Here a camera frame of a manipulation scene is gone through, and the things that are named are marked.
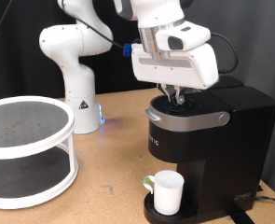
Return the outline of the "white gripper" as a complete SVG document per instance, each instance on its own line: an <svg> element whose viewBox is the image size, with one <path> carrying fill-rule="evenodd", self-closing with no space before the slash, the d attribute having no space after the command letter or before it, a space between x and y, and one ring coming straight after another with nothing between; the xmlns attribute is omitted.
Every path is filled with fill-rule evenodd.
<svg viewBox="0 0 275 224"><path fill-rule="evenodd" d="M170 51L167 59L154 59L141 44L133 44L133 73L140 81L161 84L172 103L185 102L186 88L206 90L218 81L218 68L213 48L202 44L189 51Z"/></svg>

